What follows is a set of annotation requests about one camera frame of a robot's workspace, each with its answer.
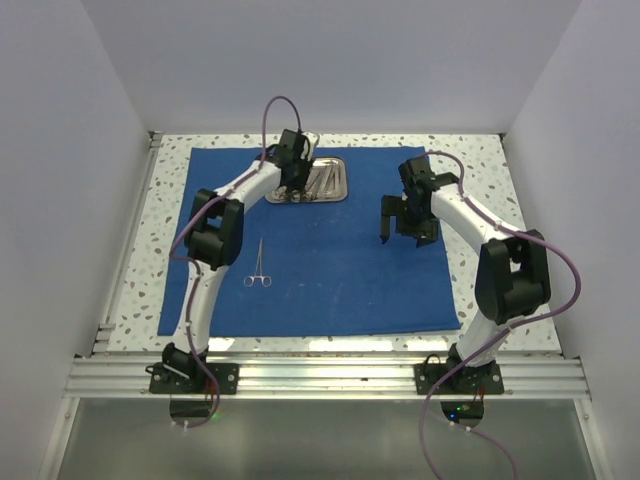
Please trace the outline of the blue surgical cloth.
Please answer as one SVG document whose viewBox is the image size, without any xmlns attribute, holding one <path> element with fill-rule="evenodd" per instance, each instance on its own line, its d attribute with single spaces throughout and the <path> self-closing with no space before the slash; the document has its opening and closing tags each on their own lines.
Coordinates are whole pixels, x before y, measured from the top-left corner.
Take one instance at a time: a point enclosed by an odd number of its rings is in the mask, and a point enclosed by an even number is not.
<svg viewBox="0 0 640 480">
<path fill-rule="evenodd" d="M 416 147 L 321 148 L 344 160 L 348 196 L 335 203 L 258 201 L 244 217 L 241 252 L 226 273 L 210 325 L 218 337 L 310 337 L 456 330 L 445 246 L 382 244 L 381 198 L 402 191 L 398 167 Z M 269 288 L 245 288 L 264 242 Z"/>
</svg>

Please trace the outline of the steel instrument tray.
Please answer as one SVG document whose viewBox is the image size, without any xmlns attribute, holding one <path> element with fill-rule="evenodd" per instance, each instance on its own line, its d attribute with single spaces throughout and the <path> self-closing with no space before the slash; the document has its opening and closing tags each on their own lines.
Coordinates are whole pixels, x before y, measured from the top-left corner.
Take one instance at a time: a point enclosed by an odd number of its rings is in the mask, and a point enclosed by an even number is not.
<svg viewBox="0 0 640 480">
<path fill-rule="evenodd" d="M 314 177 L 325 167 L 330 167 L 331 164 L 333 162 L 340 162 L 342 165 L 342 170 L 341 170 L 341 192 L 339 196 L 330 196 L 328 195 L 326 198 L 320 198 L 319 200 L 316 201 L 309 201 L 306 203 L 335 203 L 335 202 L 341 202 L 343 200 L 346 199 L 346 197 L 348 196 L 348 182 L 347 182 L 347 169 L 346 169 L 346 164 L 344 162 L 343 159 L 339 158 L 339 157 L 335 157 L 335 156 L 329 156 L 329 157 L 316 157 L 313 161 L 312 164 L 312 168 L 310 171 L 310 175 L 309 178 L 307 180 L 306 186 L 303 190 L 307 190 L 308 187 L 310 186 L 312 180 L 314 179 Z M 274 192 L 276 191 L 272 191 L 269 192 L 268 194 L 265 195 L 265 200 L 271 204 L 300 204 L 300 203 L 276 203 L 274 201 Z"/>
</svg>

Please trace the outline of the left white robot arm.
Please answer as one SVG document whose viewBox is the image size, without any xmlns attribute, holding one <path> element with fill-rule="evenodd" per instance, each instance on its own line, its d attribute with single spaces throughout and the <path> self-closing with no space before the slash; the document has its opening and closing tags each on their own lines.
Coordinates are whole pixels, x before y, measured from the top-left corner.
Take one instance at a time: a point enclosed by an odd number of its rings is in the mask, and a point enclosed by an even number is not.
<svg viewBox="0 0 640 480">
<path fill-rule="evenodd" d="M 180 260 L 188 265 L 178 321 L 183 337 L 162 353 L 163 367 L 185 392 L 201 390 L 212 377 L 205 366 L 209 329 L 222 281 L 242 249 L 245 214 L 272 191 L 301 190 L 313 164 L 313 149 L 302 130 L 285 129 L 279 142 L 264 147 L 239 177 L 196 194 L 189 221 L 177 238 L 186 248 Z"/>
</svg>

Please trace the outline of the steel surgical scissors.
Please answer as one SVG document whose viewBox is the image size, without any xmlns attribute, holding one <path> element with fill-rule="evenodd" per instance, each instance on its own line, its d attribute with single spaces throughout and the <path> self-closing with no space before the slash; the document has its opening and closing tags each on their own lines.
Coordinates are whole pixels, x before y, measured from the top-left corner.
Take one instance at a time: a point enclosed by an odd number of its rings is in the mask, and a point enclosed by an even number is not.
<svg viewBox="0 0 640 480">
<path fill-rule="evenodd" d="M 269 275 L 265 275 L 263 271 L 263 253 L 264 242 L 263 239 L 260 239 L 254 272 L 251 275 L 247 275 L 243 280 L 243 285 L 245 288 L 252 288 L 256 284 L 261 285 L 263 288 L 269 288 L 272 285 L 271 277 Z"/>
</svg>

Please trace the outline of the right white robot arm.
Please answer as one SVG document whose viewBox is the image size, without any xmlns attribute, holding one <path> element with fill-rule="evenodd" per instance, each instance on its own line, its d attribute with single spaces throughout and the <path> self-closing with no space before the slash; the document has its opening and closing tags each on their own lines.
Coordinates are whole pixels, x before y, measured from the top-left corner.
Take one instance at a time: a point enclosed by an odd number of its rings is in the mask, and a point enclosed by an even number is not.
<svg viewBox="0 0 640 480">
<path fill-rule="evenodd" d="M 441 224 L 447 224 L 478 256 L 476 315 L 445 361 L 422 364 L 417 389 L 473 393 L 495 379 L 496 356 L 512 323 L 550 299 L 544 238 L 536 230 L 519 232 L 474 203 L 463 176 L 434 173 L 427 155 L 401 163 L 398 171 L 403 193 L 381 199 L 381 240 L 397 233 L 423 247 L 438 240 Z"/>
</svg>

